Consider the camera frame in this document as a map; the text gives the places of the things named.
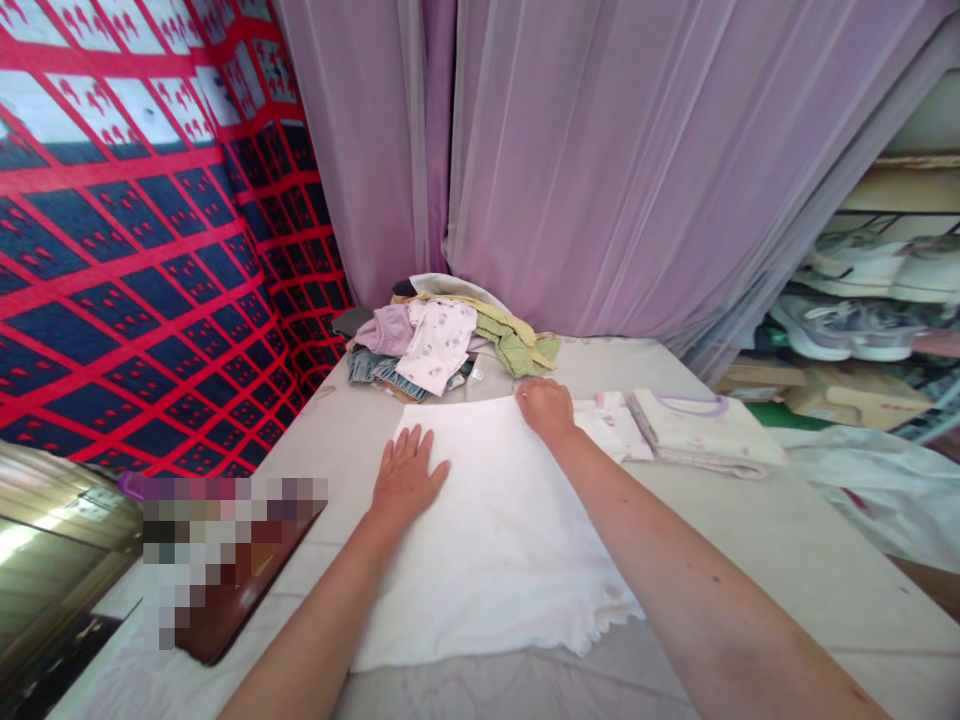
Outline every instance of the yellow cloth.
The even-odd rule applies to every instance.
[[[503,310],[494,307],[490,303],[485,303],[482,300],[474,300],[473,298],[464,297],[463,295],[432,295],[430,293],[420,293],[416,297],[417,300],[433,300],[434,298],[459,300],[460,302],[476,308],[477,312],[483,313],[487,317],[493,318],[499,323],[510,326],[517,333],[517,337],[519,337],[520,340],[523,341],[523,344],[526,345],[527,351],[530,353],[531,360],[537,363],[537,365],[542,365],[550,370],[554,370],[557,367],[554,363],[545,358],[543,353],[537,349],[537,334],[533,331],[533,328],[516,315],[505,313]]]

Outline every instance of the red and blue patterned wall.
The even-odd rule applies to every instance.
[[[0,0],[0,438],[250,475],[350,304],[267,0]]]

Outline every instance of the sheer curtain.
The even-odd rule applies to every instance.
[[[277,7],[347,278],[357,303],[385,304],[430,267],[420,0]]]
[[[684,353],[683,360],[691,370],[707,382],[723,375],[740,349],[738,340],[760,324],[790,279],[793,268],[830,220],[837,203],[853,190],[937,80],[956,62],[957,48],[960,48],[960,13],[954,13],[940,26],[858,130],[809,200],[793,215],[782,233],[774,234],[773,252],[767,253],[767,260],[756,273],[750,289]]]
[[[715,352],[710,328],[840,203],[842,183],[786,233],[952,6],[461,3],[452,271],[538,330]]]

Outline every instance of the white tablecloth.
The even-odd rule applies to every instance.
[[[650,387],[672,396],[709,391],[653,341],[565,339],[554,376],[575,399]],[[444,402],[509,390],[506,377]],[[380,451],[401,406],[350,387],[341,362],[257,471],[256,478],[326,477],[330,503],[236,644],[203,668],[179,651],[146,652],[139,615],[58,706],[57,715],[214,718],[349,537],[368,507]],[[960,626],[789,471],[748,482],[660,464],[625,465],[791,613],[897,718],[960,713]],[[616,627],[583,659],[529,649],[383,669],[349,678],[344,718],[644,717],[696,713],[642,622]]]

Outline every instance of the white cloth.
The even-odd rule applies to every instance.
[[[407,533],[354,670],[535,646],[583,655],[610,623],[643,617],[580,500],[516,400],[407,405],[452,462]]]
[[[466,303],[434,299],[410,302],[408,313],[413,340],[397,363],[397,373],[427,392],[443,395],[447,380],[467,359],[477,311]]]
[[[653,460],[653,450],[637,427],[622,392],[601,392],[594,400],[575,400],[573,410],[577,427],[618,463]]]
[[[647,439],[657,451],[695,453],[741,463],[787,464],[783,448],[735,398],[688,400],[661,397],[640,388],[631,393],[630,399],[646,420],[652,435]]]
[[[469,280],[446,275],[444,273],[423,273],[414,275],[410,278],[410,284],[417,293],[428,293],[430,295],[462,295],[474,300],[480,300],[495,308],[503,310],[507,315],[513,315],[507,306],[500,302],[492,293],[487,292],[479,285],[474,285]]]

